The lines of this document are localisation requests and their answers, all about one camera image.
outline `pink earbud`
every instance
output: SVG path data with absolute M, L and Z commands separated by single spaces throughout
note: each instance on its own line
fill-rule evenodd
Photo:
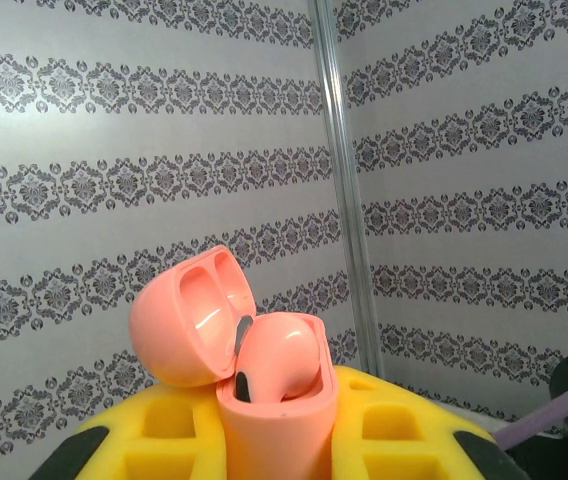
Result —
M 258 317 L 237 355 L 236 397 L 251 403 L 279 403 L 310 390 L 320 369 L 313 329 L 292 313 Z

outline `silver pole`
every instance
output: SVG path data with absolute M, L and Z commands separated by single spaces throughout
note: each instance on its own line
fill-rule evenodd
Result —
M 335 17 L 332 13 L 331 0 L 309 0 L 308 3 L 324 96 L 324 118 L 342 221 L 346 268 L 360 361 L 365 372 L 383 377 L 355 154 L 336 48 Z

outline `patterned wallpaper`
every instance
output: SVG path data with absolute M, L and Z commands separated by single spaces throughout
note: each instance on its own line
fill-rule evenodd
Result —
M 386 375 L 524 415 L 568 354 L 568 1 L 335 14 Z
M 359 366 L 312 46 L 304 2 L 0 0 L 0 478 L 153 383 L 130 304 L 217 244 Z

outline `damask wallpaper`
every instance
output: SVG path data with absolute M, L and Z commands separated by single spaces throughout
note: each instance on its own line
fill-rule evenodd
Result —
M 0 0 L 0 478 L 153 383 L 130 303 L 228 245 L 359 366 L 305 0 Z
M 514 419 L 568 354 L 568 0 L 336 0 L 388 379 Z

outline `case lid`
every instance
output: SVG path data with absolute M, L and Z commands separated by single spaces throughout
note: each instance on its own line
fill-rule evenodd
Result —
M 163 272 L 133 302 L 133 349 L 160 381 L 195 387 L 233 375 L 242 317 L 256 315 L 251 288 L 230 250 L 214 247 Z

